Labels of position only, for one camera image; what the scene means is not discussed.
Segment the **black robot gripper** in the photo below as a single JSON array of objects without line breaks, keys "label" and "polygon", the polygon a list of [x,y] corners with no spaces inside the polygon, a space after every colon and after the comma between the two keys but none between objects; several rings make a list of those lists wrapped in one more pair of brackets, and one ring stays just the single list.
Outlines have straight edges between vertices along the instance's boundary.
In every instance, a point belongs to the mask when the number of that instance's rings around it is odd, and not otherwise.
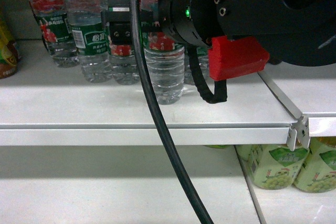
[{"label": "black robot gripper", "polygon": [[[180,44],[207,47],[223,35],[214,0],[158,0],[162,31]],[[102,24],[110,51],[129,51],[130,0],[101,0]]]}]

